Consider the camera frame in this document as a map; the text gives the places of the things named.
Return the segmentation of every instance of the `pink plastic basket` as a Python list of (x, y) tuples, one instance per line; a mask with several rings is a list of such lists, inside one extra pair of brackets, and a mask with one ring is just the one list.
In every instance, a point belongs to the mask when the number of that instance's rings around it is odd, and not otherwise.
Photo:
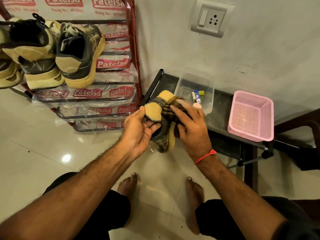
[(248, 92), (233, 96), (228, 132), (251, 141), (272, 141), (274, 137), (273, 101)]

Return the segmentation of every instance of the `bare foot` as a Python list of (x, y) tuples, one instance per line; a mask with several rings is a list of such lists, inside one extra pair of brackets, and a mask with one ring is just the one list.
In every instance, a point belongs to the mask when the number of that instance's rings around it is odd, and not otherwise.
[(136, 190), (136, 187), (137, 187), (137, 182), (138, 182), (138, 176), (134, 172), (131, 175), (131, 177), (127, 177), (122, 182), (120, 182), (119, 186), (118, 186), (118, 189), (117, 189), (117, 192), (119, 194), (128, 197), (128, 199), (130, 201), (130, 205), (131, 205), (130, 217), (129, 217), (129, 219), (127, 220), (126, 224), (123, 227), (128, 226), (129, 223), (131, 222), (131, 219), (132, 219), (132, 199), (133, 199), (133, 196), (134, 196), (134, 191)]
[(190, 204), (190, 215), (188, 218), (189, 229), (196, 235), (200, 234), (200, 230), (198, 227), (197, 219), (196, 219), (196, 209), (205, 202), (205, 193), (203, 188), (192, 181), (191, 177), (187, 178), (186, 182), (189, 204)]

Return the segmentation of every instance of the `wall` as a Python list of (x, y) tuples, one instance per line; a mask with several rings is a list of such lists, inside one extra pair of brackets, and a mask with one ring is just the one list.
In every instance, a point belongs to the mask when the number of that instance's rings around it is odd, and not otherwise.
[(224, 36), (191, 32), (196, 0), (136, 0), (144, 92), (160, 68), (212, 72), (216, 88), (267, 96), (275, 120), (320, 108), (320, 0), (212, 0), (234, 4)]

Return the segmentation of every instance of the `white tile floor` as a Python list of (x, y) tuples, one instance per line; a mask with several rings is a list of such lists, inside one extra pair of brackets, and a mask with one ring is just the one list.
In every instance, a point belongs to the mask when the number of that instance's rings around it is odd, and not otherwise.
[[(121, 134), (79, 134), (67, 124), (57, 127), (52, 111), (35, 109), (10, 90), (0, 90), (0, 109), (0, 221), (39, 197), (60, 175), (83, 168)], [(71, 160), (63, 162), (64, 155), (70, 155)], [(226, 164), (233, 163), (221, 157)], [(193, 235), (186, 226), (186, 177), (193, 177), (204, 188), (206, 200), (219, 195), (193, 165), (180, 141), (167, 154), (147, 150), (119, 181), (133, 172), (139, 174), (134, 218), (126, 229), (111, 231), (111, 239), (209, 239)], [(243, 177), (243, 168), (233, 172)], [(278, 152), (274, 158), (259, 162), (262, 195), (316, 199), (320, 198), (319, 184), (320, 171), (302, 172)]]

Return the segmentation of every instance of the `black pants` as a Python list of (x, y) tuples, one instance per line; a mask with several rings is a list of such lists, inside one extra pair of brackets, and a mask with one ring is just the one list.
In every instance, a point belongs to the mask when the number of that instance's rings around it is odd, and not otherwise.
[[(60, 176), (44, 194), (75, 174), (76, 172), (69, 172)], [(263, 198), (288, 220), (311, 224), (306, 213), (291, 200), (271, 196)], [(75, 239), (109, 239), (108, 231), (123, 227), (130, 212), (129, 199), (110, 190)], [(202, 235), (217, 240), (245, 239), (222, 200), (208, 200), (196, 209), (195, 215)]]

